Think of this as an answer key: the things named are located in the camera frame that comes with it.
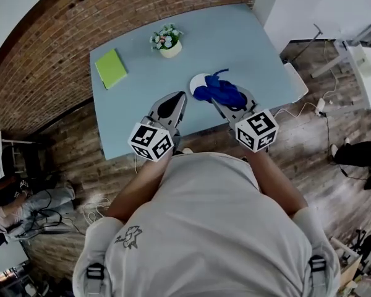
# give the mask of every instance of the green notebook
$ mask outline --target green notebook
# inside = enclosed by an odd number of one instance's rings
[[[115,49],[103,55],[95,64],[106,89],[110,89],[127,75]]]

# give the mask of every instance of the flower pot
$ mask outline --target flower pot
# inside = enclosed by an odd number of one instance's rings
[[[177,41],[176,45],[174,45],[170,49],[160,49],[160,53],[165,58],[172,58],[172,57],[176,56],[177,54],[179,54],[181,49],[182,49],[182,46],[181,46],[181,43],[180,43],[180,40],[179,40],[179,41]]]

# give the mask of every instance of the blue fabric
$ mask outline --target blue fabric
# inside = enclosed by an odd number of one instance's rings
[[[246,105],[245,99],[237,90],[236,86],[227,80],[219,80],[218,74],[227,72],[229,69],[222,69],[213,75],[205,77],[207,87],[199,86],[195,89],[194,97],[200,101],[211,103],[215,99],[218,103],[233,108],[243,108]]]

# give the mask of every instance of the brick wall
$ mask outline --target brick wall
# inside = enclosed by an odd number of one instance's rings
[[[0,129],[31,134],[90,98],[89,52],[106,41],[175,14],[240,2],[254,0],[41,0],[0,49]]]

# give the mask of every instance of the blue table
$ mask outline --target blue table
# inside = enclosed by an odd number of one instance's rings
[[[148,41],[153,31],[168,23],[184,32],[183,49],[171,59],[151,52]],[[113,48],[128,75],[106,90],[95,62]],[[221,78],[249,89],[261,109],[297,99],[279,56],[245,4],[211,7],[145,25],[94,49],[90,63],[96,117],[107,160],[132,152],[127,140],[135,123],[155,101],[171,92],[183,90],[188,96],[179,125],[182,136],[225,123],[213,105],[190,94],[189,82],[199,73],[229,68]]]

